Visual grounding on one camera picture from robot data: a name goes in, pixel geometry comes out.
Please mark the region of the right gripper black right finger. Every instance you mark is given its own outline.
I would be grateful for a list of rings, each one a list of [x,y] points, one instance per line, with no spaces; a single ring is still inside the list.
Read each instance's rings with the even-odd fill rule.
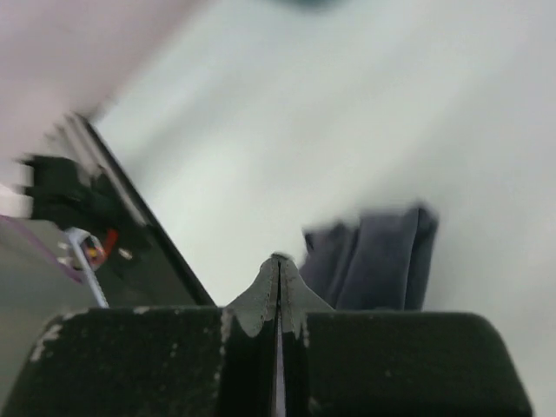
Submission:
[[[506,344],[466,313],[337,311],[278,257],[288,416],[530,416]]]

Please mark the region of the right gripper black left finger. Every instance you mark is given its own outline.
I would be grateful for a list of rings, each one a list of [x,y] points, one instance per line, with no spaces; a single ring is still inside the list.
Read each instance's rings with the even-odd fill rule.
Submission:
[[[270,416],[279,261],[225,308],[90,308],[36,339],[4,416]]]

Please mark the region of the dark blue grey towel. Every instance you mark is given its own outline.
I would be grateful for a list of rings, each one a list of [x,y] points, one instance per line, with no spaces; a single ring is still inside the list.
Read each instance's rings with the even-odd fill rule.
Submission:
[[[416,204],[304,232],[305,284],[339,310],[422,309],[439,219]]]

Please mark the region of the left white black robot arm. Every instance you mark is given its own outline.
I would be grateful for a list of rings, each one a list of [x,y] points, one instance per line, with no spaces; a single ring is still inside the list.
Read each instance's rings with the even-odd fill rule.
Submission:
[[[104,228],[118,217],[113,199],[80,179],[83,167],[61,156],[29,155],[18,160],[30,169],[30,219],[55,223],[60,229]]]

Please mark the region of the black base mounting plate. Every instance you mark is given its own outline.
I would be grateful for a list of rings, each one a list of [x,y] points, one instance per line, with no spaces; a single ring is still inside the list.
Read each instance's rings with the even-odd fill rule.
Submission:
[[[109,256],[129,284],[155,305],[213,307],[215,302],[195,276],[175,244],[140,196],[96,128],[73,114],[68,126],[84,146],[87,156],[117,192],[126,215],[116,226],[117,238]]]

